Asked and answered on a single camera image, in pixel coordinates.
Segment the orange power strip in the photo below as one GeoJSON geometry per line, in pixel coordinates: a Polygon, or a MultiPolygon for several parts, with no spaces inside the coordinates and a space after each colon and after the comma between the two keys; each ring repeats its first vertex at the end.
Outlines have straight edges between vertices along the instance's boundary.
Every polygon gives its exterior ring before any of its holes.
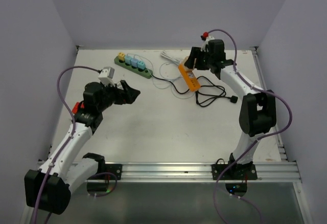
{"type": "Polygon", "coordinates": [[[201,88],[200,83],[193,74],[192,70],[186,69],[183,64],[180,64],[178,66],[178,69],[191,92],[196,92],[198,89],[201,88]]]}

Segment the green power strip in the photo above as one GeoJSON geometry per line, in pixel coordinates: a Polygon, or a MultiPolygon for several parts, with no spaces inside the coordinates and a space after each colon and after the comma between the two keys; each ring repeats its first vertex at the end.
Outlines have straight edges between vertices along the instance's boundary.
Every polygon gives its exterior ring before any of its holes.
{"type": "Polygon", "coordinates": [[[114,59],[114,63],[147,79],[150,79],[153,74],[153,71],[148,69],[143,61],[129,55],[123,58],[117,56],[114,59]]]}

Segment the beige cube plug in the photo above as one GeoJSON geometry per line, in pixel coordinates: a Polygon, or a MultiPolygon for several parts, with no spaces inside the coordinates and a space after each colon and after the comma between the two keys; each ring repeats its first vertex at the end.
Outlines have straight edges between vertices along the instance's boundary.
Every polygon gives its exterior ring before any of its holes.
{"type": "Polygon", "coordinates": [[[195,62],[196,59],[194,58],[190,58],[189,56],[187,56],[183,61],[182,61],[182,67],[184,68],[184,70],[186,72],[190,72],[195,68],[195,62]]]}

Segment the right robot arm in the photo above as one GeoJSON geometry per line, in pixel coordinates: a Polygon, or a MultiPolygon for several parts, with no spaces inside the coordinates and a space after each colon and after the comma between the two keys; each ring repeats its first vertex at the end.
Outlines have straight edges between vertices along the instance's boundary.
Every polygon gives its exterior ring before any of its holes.
{"type": "Polygon", "coordinates": [[[236,62],[226,58],[222,40],[207,39],[202,47],[192,47],[189,56],[178,68],[191,91],[200,88],[193,70],[209,70],[242,100],[239,142],[228,163],[214,167],[218,173],[217,180],[242,180],[254,169],[253,156],[261,137],[276,125],[275,97],[243,77],[236,68],[236,62]]]}

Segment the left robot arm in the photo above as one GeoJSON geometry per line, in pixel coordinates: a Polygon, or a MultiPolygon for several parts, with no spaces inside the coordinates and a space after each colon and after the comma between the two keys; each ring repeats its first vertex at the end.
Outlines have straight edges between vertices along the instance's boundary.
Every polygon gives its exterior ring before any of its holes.
{"type": "Polygon", "coordinates": [[[140,91],[125,80],[104,85],[91,82],[85,86],[83,101],[78,105],[67,134],[53,154],[24,178],[26,204],[54,214],[62,214],[73,192],[91,176],[105,176],[104,157],[86,154],[75,168],[71,165],[84,144],[94,135],[103,120],[103,111],[114,105],[132,104],[140,91]]]}

